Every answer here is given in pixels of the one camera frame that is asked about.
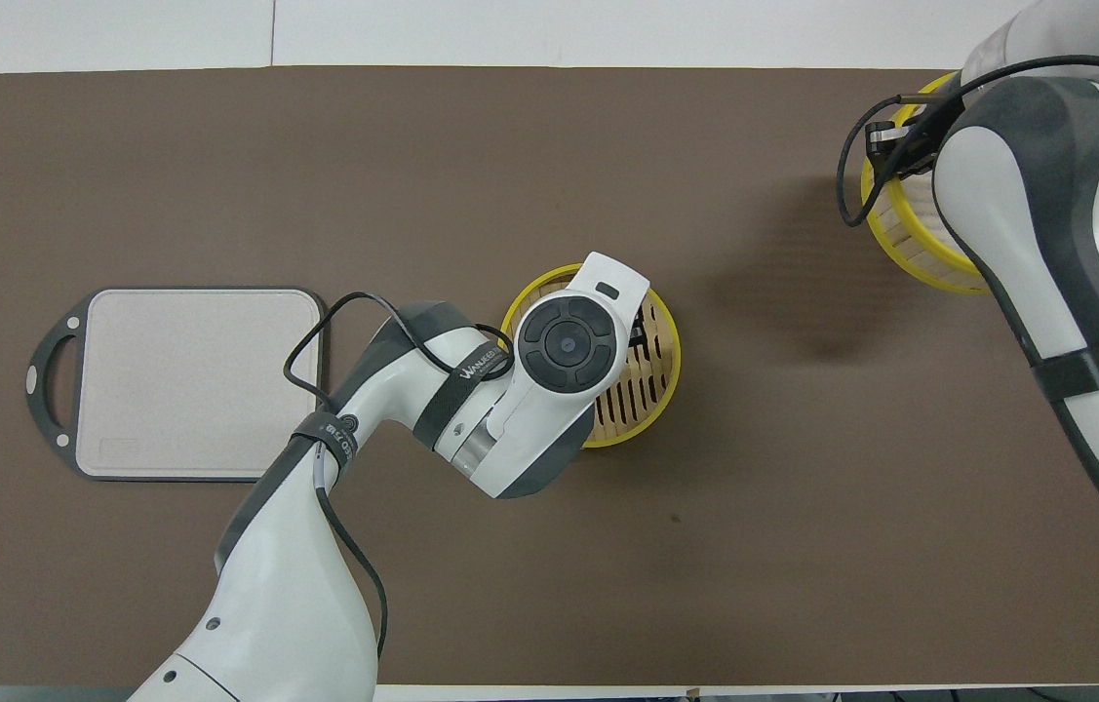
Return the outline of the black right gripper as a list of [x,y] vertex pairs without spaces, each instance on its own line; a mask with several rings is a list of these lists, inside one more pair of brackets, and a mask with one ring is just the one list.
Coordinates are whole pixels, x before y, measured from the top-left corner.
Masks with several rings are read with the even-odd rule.
[[[909,105],[904,121],[873,120],[890,105]],[[907,178],[932,172],[941,143],[952,123],[952,102],[945,97],[893,97],[873,105],[865,115],[867,164],[877,178]]]

